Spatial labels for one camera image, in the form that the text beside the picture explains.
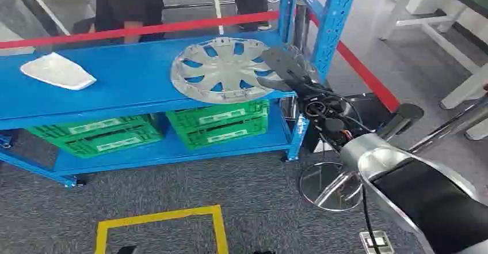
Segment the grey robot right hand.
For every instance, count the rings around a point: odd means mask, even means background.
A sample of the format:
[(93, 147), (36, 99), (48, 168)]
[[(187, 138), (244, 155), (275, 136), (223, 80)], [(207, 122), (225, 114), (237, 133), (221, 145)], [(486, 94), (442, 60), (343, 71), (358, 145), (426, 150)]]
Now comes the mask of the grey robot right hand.
[(295, 92), (299, 96), (325, 88), (318, 80), (315, 66), (295, 46), (272, 47), (263, 51), (260, 57), (277, 75), (257, 77), (258, 83), (263, 87)]

